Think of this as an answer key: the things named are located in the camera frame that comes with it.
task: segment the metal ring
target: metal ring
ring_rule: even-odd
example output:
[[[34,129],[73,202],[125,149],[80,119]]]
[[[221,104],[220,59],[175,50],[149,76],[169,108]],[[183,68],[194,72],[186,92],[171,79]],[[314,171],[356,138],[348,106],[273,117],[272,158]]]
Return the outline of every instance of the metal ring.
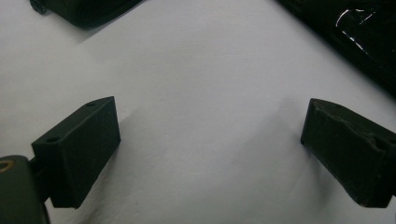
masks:
[[[0,161],[0,174],[7,171],[14,164],[15,164],[15,161],[12,161],[12,160]]]

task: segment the tabletop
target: tabletop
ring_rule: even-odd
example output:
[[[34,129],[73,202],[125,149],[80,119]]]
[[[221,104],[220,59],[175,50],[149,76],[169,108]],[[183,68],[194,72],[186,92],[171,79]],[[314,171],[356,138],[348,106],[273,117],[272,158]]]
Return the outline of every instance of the tabletop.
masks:
[[[148,0],[91,30],[0,2],[0,157],[107,96],[120,146],[53,224],[395,222],[300,144],[310,98],[396,132],[394,99],[274,0]]]

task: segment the white surface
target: white surface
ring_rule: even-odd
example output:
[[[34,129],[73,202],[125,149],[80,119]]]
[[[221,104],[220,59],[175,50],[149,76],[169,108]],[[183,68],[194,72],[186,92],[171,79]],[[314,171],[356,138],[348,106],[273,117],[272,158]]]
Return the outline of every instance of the white surface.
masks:
[[[53,224],[394,223],[299,137],[312,97],[394,132],[395,102],[272,0],[148,0],[92,31],[0,2],[0,157],[109,95],[120,148]]]

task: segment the black bag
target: black bag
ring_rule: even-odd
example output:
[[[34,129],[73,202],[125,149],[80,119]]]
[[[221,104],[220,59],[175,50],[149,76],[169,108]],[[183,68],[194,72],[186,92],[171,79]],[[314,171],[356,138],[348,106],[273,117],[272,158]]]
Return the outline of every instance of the black bag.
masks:
[[[45,14],[50,9],[82,28],[111,21],[140,2],[142,0],[30,0],[38,13]]]

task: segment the black object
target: black object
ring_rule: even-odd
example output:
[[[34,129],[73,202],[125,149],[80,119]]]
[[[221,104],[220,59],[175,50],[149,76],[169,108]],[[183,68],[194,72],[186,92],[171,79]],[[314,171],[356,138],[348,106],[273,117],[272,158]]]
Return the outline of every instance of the black object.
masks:
[[[43,204],[79,208],[120,143],[114,97],[85,104],[32,146],[0,158],[0,223],[48,224]]]
[[[396,186],[395,133],[341,105],[311,99],[301,142],[356,203],[388,206]]]
[[[40,14],[50,9],[72,24],[93,28],[117,18],[143,0],[30,0]]]
[[[396,96],[396,1],[278,1]]]

